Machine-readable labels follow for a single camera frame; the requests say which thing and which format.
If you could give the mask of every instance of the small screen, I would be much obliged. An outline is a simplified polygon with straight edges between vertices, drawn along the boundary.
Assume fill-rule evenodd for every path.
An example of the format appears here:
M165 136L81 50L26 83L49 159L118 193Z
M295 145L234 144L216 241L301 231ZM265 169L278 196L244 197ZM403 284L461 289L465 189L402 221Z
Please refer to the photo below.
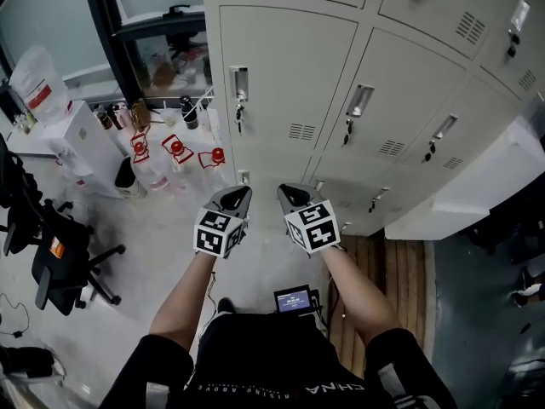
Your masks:
M307 291L291 292L278 296L278 311L289 312L290 310L310 308L310 298Z

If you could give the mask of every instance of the office chair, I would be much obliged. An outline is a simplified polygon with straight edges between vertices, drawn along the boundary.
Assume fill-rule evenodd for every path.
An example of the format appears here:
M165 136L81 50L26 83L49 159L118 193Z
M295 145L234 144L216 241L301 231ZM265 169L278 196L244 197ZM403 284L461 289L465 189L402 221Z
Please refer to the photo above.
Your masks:
M0 135L0 205L9 208L8 226L0 228L8 232L4 253L37 245L32 263L32 277L38 283L36 305L44 309L50 300L64 315L74 306L85 308L80 296L89 282L108 303L117 306L121 297L110 296L91 273L99 274L96 266L115 253L123 254L125 246L118 245L89 260L87 248L93 228L61 214L72 207L71 202L57 210L49 199L41 205L41 197L34 177L25 172L21 159L8 150Z

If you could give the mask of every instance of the person's arm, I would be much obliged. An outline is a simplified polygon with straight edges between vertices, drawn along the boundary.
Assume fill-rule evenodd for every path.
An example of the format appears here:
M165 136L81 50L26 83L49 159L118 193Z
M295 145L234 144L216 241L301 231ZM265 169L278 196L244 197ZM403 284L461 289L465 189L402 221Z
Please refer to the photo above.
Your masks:
M321 253L365 346L384 331L401 328L390 302L347 253L335 247L323 249Z
M189 352L215 259L215 256L201 252L195 255L178 285L155 315L150 334L167 337Z

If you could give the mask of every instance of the white appliance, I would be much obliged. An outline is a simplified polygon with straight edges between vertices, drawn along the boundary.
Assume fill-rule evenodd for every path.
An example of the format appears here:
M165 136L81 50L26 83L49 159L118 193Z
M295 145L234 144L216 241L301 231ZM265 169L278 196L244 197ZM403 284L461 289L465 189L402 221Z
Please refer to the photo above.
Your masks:
M85 191L122 198L115 187L123 155L84 101L75 101L70 116L47 126L42 140Z

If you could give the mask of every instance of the wooden floor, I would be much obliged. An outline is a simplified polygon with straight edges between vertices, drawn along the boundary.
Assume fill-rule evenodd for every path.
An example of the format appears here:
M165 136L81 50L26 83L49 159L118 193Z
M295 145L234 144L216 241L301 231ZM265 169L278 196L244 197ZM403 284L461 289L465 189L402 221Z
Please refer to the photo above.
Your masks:
M376 237L342 236L341 245L359 268L384 292L404 328L423 348L426 323L426 269L421 241L391 241ZM364 344L355 332L337 290L330 288L330 341L341 363L356 376L365 369Z

